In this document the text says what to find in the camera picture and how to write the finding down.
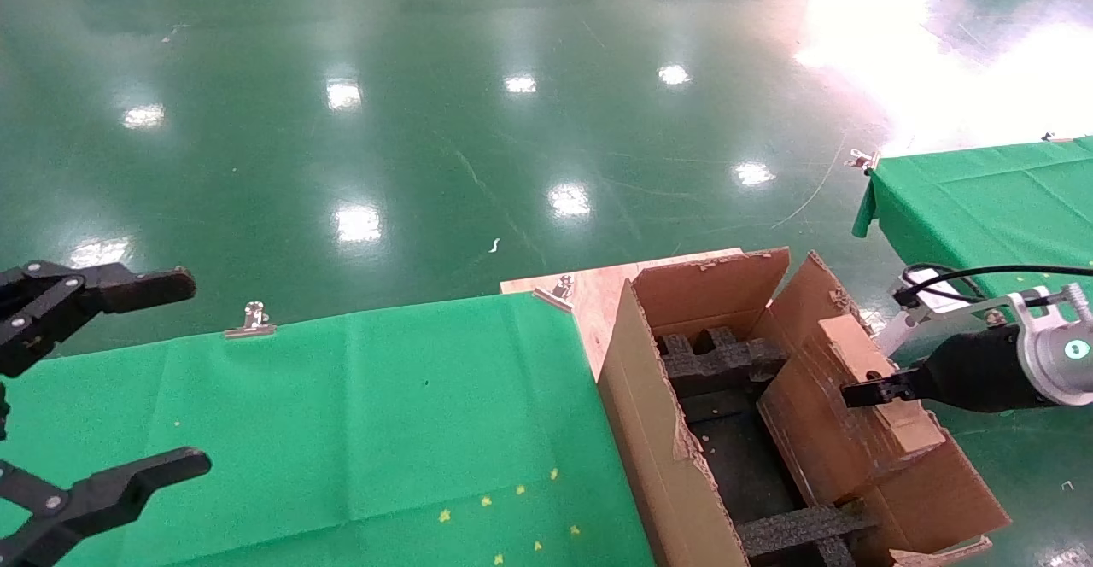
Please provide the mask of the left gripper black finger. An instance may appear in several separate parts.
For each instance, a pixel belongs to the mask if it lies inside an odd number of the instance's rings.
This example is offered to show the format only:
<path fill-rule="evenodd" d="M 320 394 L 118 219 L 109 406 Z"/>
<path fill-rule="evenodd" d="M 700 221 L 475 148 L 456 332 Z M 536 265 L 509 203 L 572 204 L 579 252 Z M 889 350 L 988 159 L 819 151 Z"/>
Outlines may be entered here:
<path fill-rule="evenodd" d="M 55 566 L 79 543 L 137 521 L 153 493 L 205 475 L 211 459 L 180 447 L 110 466 L 69 488 L 3 461 L 1 497 L 28 518 L 1 541 L 4 566 Z"/>
<path fill-rule="evenodd" d="M 196 281 L 181 265 L 132 272 L 120 263 L 71 268 L 31 262 L 1 275 L 1 373 L 19 377 L 98 314 L 128 314 L 189 300 Z"/>

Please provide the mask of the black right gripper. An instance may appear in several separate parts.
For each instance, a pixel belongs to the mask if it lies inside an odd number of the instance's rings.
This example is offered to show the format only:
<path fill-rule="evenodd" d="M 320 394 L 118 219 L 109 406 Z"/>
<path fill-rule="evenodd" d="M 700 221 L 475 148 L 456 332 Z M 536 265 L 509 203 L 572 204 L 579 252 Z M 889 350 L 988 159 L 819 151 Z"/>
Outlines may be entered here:
<path fill-rule="evenodd" d="M 949 336 L 917 368 L 888 377 L 871 371 L 869 380 L 842 388 L 847 407 L 935 400 L 982 414 L 1041 407 L 1018 355 L 1018 324 L 989 327 Z"/>

